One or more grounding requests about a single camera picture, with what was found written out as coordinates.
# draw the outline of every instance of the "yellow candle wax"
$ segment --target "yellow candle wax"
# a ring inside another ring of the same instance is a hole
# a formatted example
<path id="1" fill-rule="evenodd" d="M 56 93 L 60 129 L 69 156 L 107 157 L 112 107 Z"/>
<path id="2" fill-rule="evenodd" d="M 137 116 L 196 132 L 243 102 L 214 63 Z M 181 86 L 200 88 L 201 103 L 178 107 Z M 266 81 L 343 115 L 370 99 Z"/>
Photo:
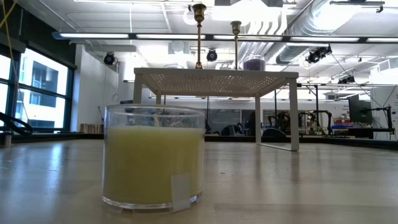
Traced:
<path id="1" fill-rule="evenodd" d="M 149 126 L 109 127 L 103 196 L 115 202 L 172 202 L 172 175 L 189 173 L 190 197 L 202 190 L 203 130 Z"/>

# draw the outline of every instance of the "glass jar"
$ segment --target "glass jar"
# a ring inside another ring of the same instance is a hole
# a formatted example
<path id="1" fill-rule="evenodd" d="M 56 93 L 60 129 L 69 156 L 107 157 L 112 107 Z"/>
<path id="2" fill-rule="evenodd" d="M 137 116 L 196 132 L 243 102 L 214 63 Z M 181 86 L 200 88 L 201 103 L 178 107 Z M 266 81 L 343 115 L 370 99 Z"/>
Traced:
<path id="1" fill-rule="evenodd" d="M 128 209 L 176 209 L 176 203 L 197 201 L 204 128 L 205 113 L 193 108 L 106 107 L 103 200 Z"/>

